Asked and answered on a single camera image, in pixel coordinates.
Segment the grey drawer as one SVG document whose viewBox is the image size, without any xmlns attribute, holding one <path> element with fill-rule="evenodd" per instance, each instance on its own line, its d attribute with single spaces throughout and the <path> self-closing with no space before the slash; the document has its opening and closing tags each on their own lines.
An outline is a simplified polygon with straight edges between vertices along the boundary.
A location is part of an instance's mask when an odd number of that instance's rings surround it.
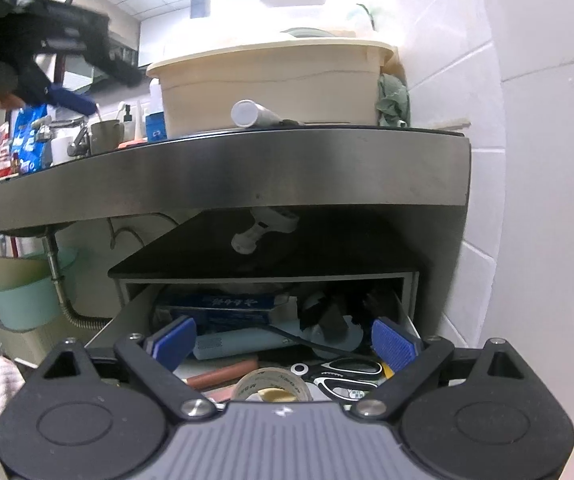
<svg viewBox="0 0 574 480">
<path fill-rule="evenodd" d="M 298 305 L 298 317 L 293 321 L 273 323 L 199 323 L 197 337 L 230 330 L 260 328 L 281 334 L 294 341 L 290 347 L 214 360 L 197 360 L 191 353 L 180 366 L 193 367 L 197 375 L 217 370 L 246 359 L 257 359 L 259 368 L 279 367 L 290 370 L 296 363 L 308 365 L 339 358 L 381 361 L 372 348 L 372 323 L 376 318 L 388 318 L 418 337 L 408 324 L 409 318 L 400 300 L 389 286 L 373 282 L 335 282 L 322 284 L 248 285 L 240 288 L 208 285 L 160 285 L 145 290 L 90 343 L 94 348 L 110 347 L 129 333 L 142 335 L 142 345 L 152 334 L 172 323 L 181 315 L 157 307 L 164 296 L 208 295 L 289 295 Z M 313 400 L 330 400 L 314 385 L 306 383 Z"/>
</svg>

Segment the white cream tube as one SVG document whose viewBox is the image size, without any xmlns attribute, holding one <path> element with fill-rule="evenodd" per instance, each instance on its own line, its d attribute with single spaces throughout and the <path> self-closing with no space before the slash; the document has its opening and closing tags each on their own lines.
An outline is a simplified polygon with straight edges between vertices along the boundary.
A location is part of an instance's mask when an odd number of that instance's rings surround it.
<svg viewBox="0 0 574 480">
<path fill-rule="evenodd" d="M 252 100 L 240 100 L 230 110 L 232 122 L 239 128 L 261 128 L 279 125 L 282 118 Z"/>
</svg>

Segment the blue box in drawer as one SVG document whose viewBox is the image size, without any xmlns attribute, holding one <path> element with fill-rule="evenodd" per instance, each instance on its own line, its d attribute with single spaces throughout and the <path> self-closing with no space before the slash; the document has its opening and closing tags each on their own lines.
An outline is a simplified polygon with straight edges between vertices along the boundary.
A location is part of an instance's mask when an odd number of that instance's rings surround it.
<svg viewBox="0 0 574 480">
<path fill-rule="evenodd" d="M 168 295 L 158 300 L 157 307 L 192 316 L 202 324 L 273 323 L 298 317 L 298 305 L 289 295 Z"/>
</svg>

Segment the black and white scissors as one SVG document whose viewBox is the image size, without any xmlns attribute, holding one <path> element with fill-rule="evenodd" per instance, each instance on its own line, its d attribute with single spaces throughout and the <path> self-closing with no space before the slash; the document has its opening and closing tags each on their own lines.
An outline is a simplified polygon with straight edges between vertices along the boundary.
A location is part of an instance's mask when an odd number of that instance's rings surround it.
<svg viewBox="0 0 574 480">
<path fill-rule="evenodd" d="M 330 400 L 356 403 L 378 387 L 382 365 L 370 359 L 339 358 L 308 365 L 296 363 L 290 372 L 314 385 Z"/>
</svg>

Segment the light blue tube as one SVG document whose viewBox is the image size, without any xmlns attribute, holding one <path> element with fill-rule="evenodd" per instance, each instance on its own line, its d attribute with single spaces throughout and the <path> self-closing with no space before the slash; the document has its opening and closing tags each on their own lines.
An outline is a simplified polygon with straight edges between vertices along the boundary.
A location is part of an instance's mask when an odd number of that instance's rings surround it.
<svg viewBox="0 0 574 480">
<path fill-rule="evenodd" d="M 229 332 L 198 336 L 192 353 L 197 360 L 205 361 L 293 345 L 293 340 L 281 334 L 260 328 L 246 328 L 245 330 L 230 330 Z"/>
</svg>

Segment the blue snack bag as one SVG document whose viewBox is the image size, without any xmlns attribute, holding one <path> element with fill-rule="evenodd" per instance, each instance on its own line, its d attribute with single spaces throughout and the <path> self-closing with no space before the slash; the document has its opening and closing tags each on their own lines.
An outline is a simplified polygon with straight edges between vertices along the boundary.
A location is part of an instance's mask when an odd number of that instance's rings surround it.
<svg viewBox="0 0 574 480">
<path fill-rule="evenodd" d="M 32 174 L 42 169 L 45 144 L 36 140 L 32 123 L 48 116 L 47 105 L 28 106 L 17 114 L 12 136 L 11 155 L 18 160 L 19 174 Z"/>
</svg>

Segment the olive green mug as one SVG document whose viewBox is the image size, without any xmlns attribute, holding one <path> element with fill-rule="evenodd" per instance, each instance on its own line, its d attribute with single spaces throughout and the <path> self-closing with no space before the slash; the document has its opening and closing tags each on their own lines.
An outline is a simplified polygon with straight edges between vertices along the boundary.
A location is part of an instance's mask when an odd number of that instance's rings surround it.
<svg viewBox="0 0 574 480">
<path fill-rule="evenodd" d="M 124 125 L 117 119 L 96 122 L 90 126 L 90 154 L 114 151 L 124 140 Z"/>
</svg>

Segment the white pipe fitting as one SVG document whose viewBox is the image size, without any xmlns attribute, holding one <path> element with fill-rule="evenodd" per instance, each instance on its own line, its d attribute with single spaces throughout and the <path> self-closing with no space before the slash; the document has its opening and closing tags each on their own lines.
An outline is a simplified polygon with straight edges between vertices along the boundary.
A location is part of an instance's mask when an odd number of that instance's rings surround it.
<svg viewBox="0 0 574 480">
<path fill-rule="evenodd" d="M 242 233 L 236 233 L 230 244 L 240 255 L 251 255 L 258 247 L 259 240 L 267 233 L 290 234 L 296 230 L 299 217 L 285 208 L 252 208 L 254 220 L 252 227 Z"/>
</svg>

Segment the mint green plastic basin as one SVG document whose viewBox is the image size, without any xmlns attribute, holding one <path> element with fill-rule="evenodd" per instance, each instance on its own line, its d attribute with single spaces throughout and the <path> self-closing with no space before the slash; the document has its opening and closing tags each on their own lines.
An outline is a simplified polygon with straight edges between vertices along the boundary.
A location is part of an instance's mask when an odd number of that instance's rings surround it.
<svg viewBox="0 0 574 480">
<path fill-rule="evenodd" d="M 32 330 L 62 313 L 45 254 L 0 257 L 0 322 L 10 330 Z"/>
</svg>

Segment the blue box on counter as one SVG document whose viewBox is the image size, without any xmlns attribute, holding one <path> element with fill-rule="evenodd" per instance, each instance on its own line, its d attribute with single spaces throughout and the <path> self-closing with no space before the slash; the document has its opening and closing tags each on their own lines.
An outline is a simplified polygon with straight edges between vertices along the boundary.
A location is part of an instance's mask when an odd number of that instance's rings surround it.
<svg viewBox="0 0 574 480">
<path fill-rule="evenodd" d="M 149 142 L 165 141 L 168 138 L 163 112 L 147 115 L 145 123 L 147 140 Z"/>
</svg>

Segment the stainless steel counter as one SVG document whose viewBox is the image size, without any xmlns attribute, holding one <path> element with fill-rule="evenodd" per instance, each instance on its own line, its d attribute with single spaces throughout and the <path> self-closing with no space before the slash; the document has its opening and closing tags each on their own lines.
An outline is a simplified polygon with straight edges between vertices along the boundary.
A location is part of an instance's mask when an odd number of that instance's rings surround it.
<svg viewBox="0 0 574 480">
<path fill-rule="evenodd" d="M 0 180 L 0 232 L 176 209 L 464 206 L 461 134 L 363 127 L 225 131 Z"/>
</svg>

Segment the green cloth rag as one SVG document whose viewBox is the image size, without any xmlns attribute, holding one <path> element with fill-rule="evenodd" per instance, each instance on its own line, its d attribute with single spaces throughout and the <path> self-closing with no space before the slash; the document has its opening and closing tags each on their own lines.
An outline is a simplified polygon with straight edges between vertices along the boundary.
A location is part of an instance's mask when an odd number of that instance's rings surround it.
<svg viewBox="0 0 574 480">
<path fill-rule="evenodd" d="M 401 79 L 389 74 L 379 77 L 376 110 L 380 126 L 406 127 L 409 124 L 408 90 Z"/>
</svg>

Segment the beige plastic dish rack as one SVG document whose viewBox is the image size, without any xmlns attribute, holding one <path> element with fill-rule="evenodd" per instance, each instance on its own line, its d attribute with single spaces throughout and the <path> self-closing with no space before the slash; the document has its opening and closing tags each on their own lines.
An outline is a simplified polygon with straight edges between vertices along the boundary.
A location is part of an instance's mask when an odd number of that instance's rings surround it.
<svg viewBox="0 0 574 480">
<path fill-rule="evenodd" d="M 378 79 L 398 50 L 375 40 L 312 38 L 247 44 L 153 63 L 171 138 L 230 129 L 232 106 L 252 100 L 304 124 L 372 126 Z"/>
</svg>

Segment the yellow handled tool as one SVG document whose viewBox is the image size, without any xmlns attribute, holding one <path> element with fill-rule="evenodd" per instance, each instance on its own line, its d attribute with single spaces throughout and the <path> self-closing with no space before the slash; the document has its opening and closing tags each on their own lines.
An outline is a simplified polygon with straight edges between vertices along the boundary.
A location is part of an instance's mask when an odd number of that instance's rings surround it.
<svg viewBox="0 0 574 480">
<path fill-rule="evenodd" d="M 392 378 L 394 375 L 394 371 L 391 370 L 391 367 L 385 362 L 382 362 L 381 366 L 382 366 L 384 378 L 386 378 L 386 379 Z"/>
</svg>

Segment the brown handled hair brush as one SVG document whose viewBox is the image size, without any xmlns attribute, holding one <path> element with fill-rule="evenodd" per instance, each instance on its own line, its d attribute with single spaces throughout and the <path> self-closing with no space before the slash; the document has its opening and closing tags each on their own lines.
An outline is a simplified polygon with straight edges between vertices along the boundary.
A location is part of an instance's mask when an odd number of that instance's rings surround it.
<svg viewBox="0 0 574 480">
<path fill-rule="evenodd" d="M 257 359 L 246 359 L 235 364 L 220 367 L 217 370 L 189 377 L 185 382 L 190 388 L 198 391 L 210 390 L 221 385 L 236 382 L 236 380 L 243 378 L 244 375 L 258 368 L 259 361 Z"/>
</svg>

